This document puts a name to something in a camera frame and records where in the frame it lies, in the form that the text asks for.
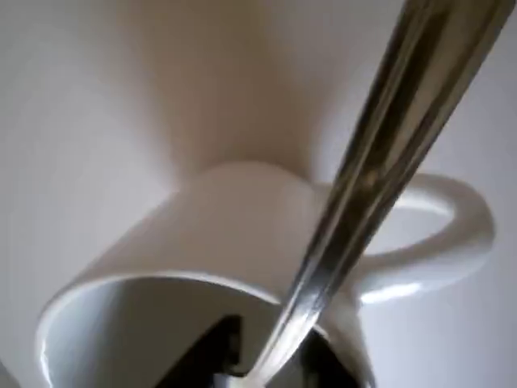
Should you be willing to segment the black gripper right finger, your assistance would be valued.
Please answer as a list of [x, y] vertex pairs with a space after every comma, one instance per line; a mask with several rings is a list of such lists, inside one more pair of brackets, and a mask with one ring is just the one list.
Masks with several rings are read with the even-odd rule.
[[328, 342], [311, 331], [292, 359], [278, 372], [278, 387], [361, 387], [359, 379], [345, 367]]

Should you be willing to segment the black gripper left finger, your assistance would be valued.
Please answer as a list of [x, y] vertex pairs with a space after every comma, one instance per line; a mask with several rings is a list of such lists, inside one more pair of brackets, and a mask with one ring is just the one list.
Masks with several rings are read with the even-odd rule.
[[179, 362], [177, 387], [220, 387], [240, 362], [242, 317], [228, 315], [210, 327]]

